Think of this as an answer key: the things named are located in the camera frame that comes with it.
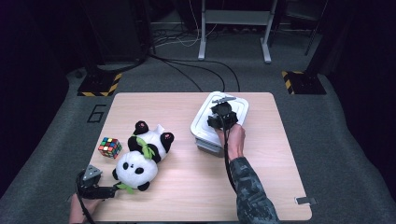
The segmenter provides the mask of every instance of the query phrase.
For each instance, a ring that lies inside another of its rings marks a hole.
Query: camouflage sleeve
[[[260,179],[245,157],[230,162],[237,194],[236,209],[240,223],[280,223]]]

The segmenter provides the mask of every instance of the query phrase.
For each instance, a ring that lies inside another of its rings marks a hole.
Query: container lid
[[[219,137],[216,134],[215,130],[207,124],[207,120],[209,116],[213,115],[210,108],[216,105],[216,103],[212,103],[212,101],[216,101],[224,97],[234,96],[220,91],[211,92],[202,104],[194,121],[191,124],[191,132],[195,136],[195,138],[201,139],[209,144],[213,144],[219,147],[221,147]],[[228,101],[228,103],[232,107],[233,112],[236,113],[236,117],[238,118],[237,123],[242,125],[248,112],[248,101],[236,97],[235,100]]]

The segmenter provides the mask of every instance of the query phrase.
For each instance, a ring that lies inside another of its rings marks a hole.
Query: stuffed panda
[[[120,158],[113,170],[114,178],[121,182],[119,188],[130,192],[149,188],[158,174],[157,163],[166,157],[175,139],[172,133],[164,133],[160,124],[150,130],[147,123],[140,120],[134,127],[134,134],[128,139],[130,152]]]

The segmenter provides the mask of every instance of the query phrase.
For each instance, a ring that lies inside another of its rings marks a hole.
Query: dark background
[[[150,17],[159,19],[173,9],[172,3],[183,15],[190,10],[183,9],[185,2],[150,1]],[[238,3],[249,8],[255,7],[257,1]],[[327,75],[344,108],[347,126],[381,172],[394,199],[395,9],[393,2],[330,1],[330,16],[326,19],[330,25],[323,27],[323,40],[331,35],[342,39],[343,44],[320,43],[313,57],[316,67],[336,61]],[[83,66],[69,38],[70,18],[79,21],[78,29],[92,59],[103,63],[87,15],[78,1],[7,0],[0,7],[2,195],[62,105],[68,90],[65,75]],[[339,28],[335,29],[338,33],[334,33],[332,25]],[[346,27],[346,32],[340,32],[340,27]],[[322,48],[326,44],[331,48]]]

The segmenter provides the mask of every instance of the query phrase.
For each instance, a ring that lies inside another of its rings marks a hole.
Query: human hand
[[[224,146],[224,131],[220,129],[215,129],[219,136],[221,145]],[[240,124],[235,124],[226,133],[228,135],[228,157],[232,161],[238,157],[243,157],[244,144],[245,144],[245,129]]]
[[[90,200],[90,199],[84,199],[84,198],[82,198],[81,200],[84,203],[84,206],[85,206],[85,208],[87,208],[90,215],[93,214],[93,212],[95,211],[99,202],[103,201],[102,199]],[[78,201],[78,196],[75,193],[72,196],[72,202],[70,204],[69,223],[70,224],[71,223],[83,223],[84,221],[86,221],[86,218],[82,212],[81,204]]]

